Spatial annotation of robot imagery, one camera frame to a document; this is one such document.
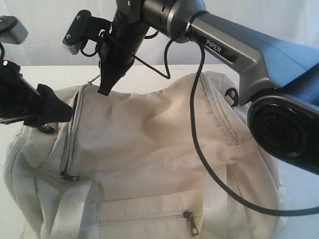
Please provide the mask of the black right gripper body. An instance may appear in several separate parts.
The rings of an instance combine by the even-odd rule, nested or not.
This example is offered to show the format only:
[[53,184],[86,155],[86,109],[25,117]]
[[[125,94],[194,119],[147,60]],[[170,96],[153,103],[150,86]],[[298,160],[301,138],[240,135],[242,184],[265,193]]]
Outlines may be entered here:
[[118,0],[111,31],[105,34],[99,57],[100,68],[131,67],[150,26],[143,20],[143,0]]

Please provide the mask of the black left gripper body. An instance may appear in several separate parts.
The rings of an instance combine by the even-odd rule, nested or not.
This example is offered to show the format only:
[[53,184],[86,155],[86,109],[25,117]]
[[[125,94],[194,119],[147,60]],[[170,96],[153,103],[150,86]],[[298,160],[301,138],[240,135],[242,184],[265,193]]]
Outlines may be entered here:
[[24,121],[39,114],[40,94],[20,73],[20,66],[0,63],[0,122]]

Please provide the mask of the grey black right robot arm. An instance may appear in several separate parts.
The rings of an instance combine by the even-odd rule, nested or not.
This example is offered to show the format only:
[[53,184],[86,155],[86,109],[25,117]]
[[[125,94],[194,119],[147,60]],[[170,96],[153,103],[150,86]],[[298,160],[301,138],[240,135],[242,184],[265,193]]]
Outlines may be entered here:
[[149,28],[193,41],[239,75],[235,102],[270,155],[319,172],[319,51],[210,14],[201,0],[119,0],[99,50],[99,93],[108,95],[132,66]]

